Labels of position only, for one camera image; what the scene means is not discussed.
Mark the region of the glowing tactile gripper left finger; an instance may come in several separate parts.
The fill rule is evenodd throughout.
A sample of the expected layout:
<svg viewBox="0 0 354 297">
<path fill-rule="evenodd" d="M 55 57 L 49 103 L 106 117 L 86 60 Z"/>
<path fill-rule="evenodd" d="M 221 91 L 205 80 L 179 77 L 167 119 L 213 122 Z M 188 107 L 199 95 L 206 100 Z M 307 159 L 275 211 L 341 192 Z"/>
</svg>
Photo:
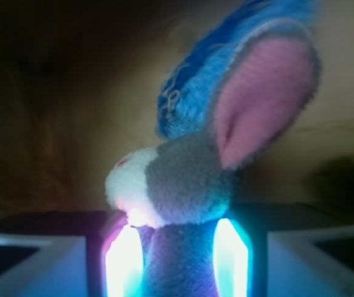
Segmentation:
<svg viewBox="0 0 354 297">
<path fill-rule="evenodd" d="M 140 296 L 142 246 L 120 211 L 0 220 L 0 296 Z"/>
</svg>

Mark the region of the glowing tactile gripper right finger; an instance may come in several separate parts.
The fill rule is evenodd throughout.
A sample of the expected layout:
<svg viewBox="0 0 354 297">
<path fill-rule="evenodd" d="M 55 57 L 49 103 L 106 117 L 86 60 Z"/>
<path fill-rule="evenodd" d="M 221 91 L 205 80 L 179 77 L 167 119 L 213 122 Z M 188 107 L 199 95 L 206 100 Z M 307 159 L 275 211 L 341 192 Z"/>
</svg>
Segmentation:
<svg viewBox="0 0 354 297">
<path fill-rule="evenodd" d="M 235 204 L 217 222 L 220 296 L 354 296 L 354 210 Z"/>
</svg>

